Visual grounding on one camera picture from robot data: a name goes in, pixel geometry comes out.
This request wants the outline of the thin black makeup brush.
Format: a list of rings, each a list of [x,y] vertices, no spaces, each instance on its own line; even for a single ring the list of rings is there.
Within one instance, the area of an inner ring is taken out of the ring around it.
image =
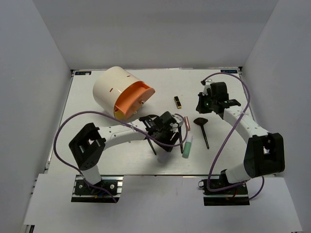
[[[152,149],[154,155],[157,155],[156,150],[155,150],[155,148],[154,148],[154,146],[153,146],[151,140],[148,138],[147,141],[148,141],[148,143],[149,143],[149,145],[150,145],[150,147],[151,147],[151,149]]]

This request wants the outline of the white lilac cosmetic tube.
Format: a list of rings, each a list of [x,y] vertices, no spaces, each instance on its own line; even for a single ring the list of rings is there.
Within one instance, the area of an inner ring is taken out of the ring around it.
[[[157,161],[162,164],[167,163],[170,159],[171,159],[171,153],[167,151],[164,151],[160,155],[157,156]]]

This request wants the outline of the green white cosmetic tube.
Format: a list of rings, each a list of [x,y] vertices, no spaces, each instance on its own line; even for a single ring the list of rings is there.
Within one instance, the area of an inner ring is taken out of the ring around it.
[[[189,157],[189,155],[190,155],[192,141],[193,141],[193,135],[192,134],[188,134],[187,139],[185,141],[183,153],[182,153],[182,157],[185,158],[185,159],[187,159]]]

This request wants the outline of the black fan makeup brush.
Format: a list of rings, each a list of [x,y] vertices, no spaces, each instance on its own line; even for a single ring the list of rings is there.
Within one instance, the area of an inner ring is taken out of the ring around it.
[[[209,149],[209,143],[208,143],[208,140],[207,140],[207,135],[206,135],[206,132],[205,132],[205,128],[204,128],[204,125],[208,122],[208,119],[206,118],[203,118],[203,117],[198,117],[196,118],[193,123],[200,126],[201,128],[201,131],[202,131],[202,134],[203,134],[203,138],[204,138],[204,141],[205,141],[205,144],[206,144],[206,147],[207,149]]]

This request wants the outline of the cream round drawer organizer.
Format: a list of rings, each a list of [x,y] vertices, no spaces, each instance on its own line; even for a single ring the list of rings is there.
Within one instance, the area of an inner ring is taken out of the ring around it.
[[[155,92],[121,67],[106,70],[93,86],[94,100],[119,120],[129,119]]]

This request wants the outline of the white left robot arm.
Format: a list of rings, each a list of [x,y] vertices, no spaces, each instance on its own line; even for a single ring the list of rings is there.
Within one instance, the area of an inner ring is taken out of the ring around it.
[[[94,123],[85,125],[70,141],[69,148],[86,179],[86,188],[93,194],[102,190],[103,182],[97,163],[104,150],[130,141],[142,141],[150,136],[167,152],[180,139],[178,128],[183,125],[182,117],[166,111],[161,116],[144,116],[129,122],[129,127],[120,124],[97,127]]]

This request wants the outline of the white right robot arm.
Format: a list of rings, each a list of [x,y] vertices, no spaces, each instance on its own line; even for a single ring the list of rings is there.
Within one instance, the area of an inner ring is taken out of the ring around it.
[[[238,183],[284,171],[284,140],[281,134],[268,132],[247,115],[236,99],[229,98],[224,82],[205,83],[198,97],[197,112],[219,115],[234,127],[246,143],[243,161],[221,172],[217,189],[229,194]]]

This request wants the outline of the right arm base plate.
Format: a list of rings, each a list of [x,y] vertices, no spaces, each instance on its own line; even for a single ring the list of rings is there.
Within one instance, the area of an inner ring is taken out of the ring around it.
[[[211,192],[207,189],[207,179],[204,179],[198,182],[198,187],[203,191],[204,206],[250,205],[245,184],[219,192]]]

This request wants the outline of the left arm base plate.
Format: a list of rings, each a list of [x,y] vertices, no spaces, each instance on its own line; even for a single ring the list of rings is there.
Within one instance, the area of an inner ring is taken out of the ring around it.
[[[89,186],[81,175],[76,175],[71,202],[78,203],[117,203],[121,197],[123,176],[101,175],[102,181],[94,188]]]

